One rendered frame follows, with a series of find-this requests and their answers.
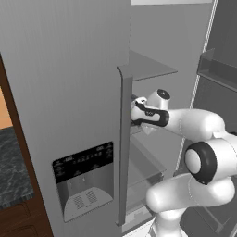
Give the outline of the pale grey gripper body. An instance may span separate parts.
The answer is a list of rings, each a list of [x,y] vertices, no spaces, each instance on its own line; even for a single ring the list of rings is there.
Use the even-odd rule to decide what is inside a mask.
[[[142,120],[132,120],[131,121],[131,134],[144,132],[146,135],[151,134],[156,131],[156,127],[149,123],[144,123]]]

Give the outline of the clear fridge drawer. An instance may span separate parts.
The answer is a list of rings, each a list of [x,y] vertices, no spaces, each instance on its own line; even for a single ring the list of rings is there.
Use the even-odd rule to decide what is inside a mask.
[[[130,137],[127,208],[145,201],[146,191],[163,179],[166,168],[135,138]]]

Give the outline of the glass fridge shelf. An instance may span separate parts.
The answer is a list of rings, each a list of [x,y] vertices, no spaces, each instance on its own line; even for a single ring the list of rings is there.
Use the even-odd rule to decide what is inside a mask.
[[[134,81],[142,81],[154,77],[165,76],[178,71],[170,66],[155,61],[130,50],[129,66]]]

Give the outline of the open grey fridge door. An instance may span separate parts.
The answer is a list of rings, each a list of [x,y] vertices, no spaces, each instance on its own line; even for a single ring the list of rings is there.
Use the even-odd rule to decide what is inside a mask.
[[[210,49],[216,60],[237,68],[237,0],[215,0],[206,51]],[[199,76],[193,107],[219,114],[226,130],[237,134],[237,92]],[[237,237],[237,175],[231,180],[236,195],[230,203],[186,210],[181,226],[188,237]]]

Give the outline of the dark fridge door bin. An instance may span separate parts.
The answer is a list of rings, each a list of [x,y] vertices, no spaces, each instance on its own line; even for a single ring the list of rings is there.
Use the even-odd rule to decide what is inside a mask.
[[[214,58],[215,49],[200,55],[197,74],[234,92],[237,92],[237,68]]]

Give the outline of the grey fridge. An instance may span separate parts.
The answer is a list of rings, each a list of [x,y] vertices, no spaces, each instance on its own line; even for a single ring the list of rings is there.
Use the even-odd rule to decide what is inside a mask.
[[[192,105],[197,65],[206,50],[215,1],[131,8],[131,49],[176,69],[173,74],[136,81],[135,95],[147,97],[161,88],[171,96],[171,109]]]

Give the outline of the grey fridge door with dispenser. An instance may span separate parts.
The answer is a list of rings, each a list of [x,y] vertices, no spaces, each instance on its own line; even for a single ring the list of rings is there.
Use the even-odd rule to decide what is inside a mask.
[[[119,144],[131,0],[0,0],[0,55],[54,237],[121,237],[119,201],[66,222],[52,164]]]

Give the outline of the brown wooden cabinet panel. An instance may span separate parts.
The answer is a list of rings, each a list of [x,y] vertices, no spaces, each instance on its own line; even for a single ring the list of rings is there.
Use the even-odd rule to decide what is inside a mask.
[[[3,96],[6,101],[6,107],[9,113],[9,117],[11,119],[11,122],[13,123],[13,127],[19,142],[20,151],[23,154],[23,160],[26,165],[28,174],[30,175],[31,184],[34,192],[34,197],[32,199],[23,202],[23,204],[27,207],[30,216],[26,219],[23,219],[18,224],[18,227],[19,228],[33,227],[32,229],[33,237],[53,237],[48,216],[45,211],[44,201],[41,196],[39,185],[35,176],[29,150],[26,145],[25,137],[20,125],[18,111],[16,109],[13,95],[9,87],[1,55],[0,55],[0,87],[3,90]]]

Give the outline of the brown wooden drawer front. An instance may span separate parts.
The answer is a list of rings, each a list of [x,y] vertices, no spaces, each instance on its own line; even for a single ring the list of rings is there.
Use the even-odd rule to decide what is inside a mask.
[[[0,210],[0,237],[40,237],[40,216],[41,210],[28,201]]]

